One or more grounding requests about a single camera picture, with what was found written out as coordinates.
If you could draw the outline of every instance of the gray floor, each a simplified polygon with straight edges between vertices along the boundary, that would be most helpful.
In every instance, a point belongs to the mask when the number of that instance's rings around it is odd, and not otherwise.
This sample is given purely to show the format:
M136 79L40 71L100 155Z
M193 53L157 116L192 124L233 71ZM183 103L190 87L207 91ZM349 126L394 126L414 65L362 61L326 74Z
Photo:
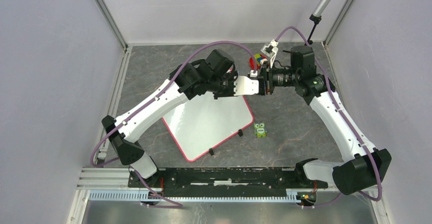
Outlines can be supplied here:
M334 193L320 192L319 203ZM302 210L289 203L184 203L184 209L147 209L137 202L90 201L83 223L377 223L372 204L358 195L343 196L330 206Z
M289 64L289 55L282 49L301 43L280 43L278 60ZM123 114L149 96L179 64L201 45L135 46L132 49L117 115ZM259 53L263 43L246 44L253 53ZM312 45L315 55L324 64L333 79L329 61L321 43ZM221 45L230 54L241 75L249 71L248 54L239 47ZM198 54L194 60L206 58L212 49ZM215 148L214 156L202 156L187 162L161 120L141 136L139 142L158 167L197 166L294 166L295 163L319 158L341 161L341 155L332 136L316 113L299 97L294 88L277 88L273 95L247 96L256 122L264 122L267 137L255 138L253 127L244 130L244 136L235 136ZM107 158L115 157L110 147ZM109 167L125 167L114 162Z

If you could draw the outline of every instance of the wall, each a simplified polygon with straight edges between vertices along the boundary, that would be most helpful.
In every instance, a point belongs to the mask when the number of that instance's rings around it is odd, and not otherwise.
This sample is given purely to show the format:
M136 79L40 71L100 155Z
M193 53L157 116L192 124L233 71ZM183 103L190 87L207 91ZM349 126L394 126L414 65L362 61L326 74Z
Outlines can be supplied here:
M430 223L432 0L355 0L329 47L359 127L392 157L384 180L395 223Z
M2 223L65 223L122 49L93 0L0 0Z
M289 25L305 34L319 0L104 0L129 43L268 42ZM345 0L332 0L314 40L324 40ZM291 33L282 40L300 41Z

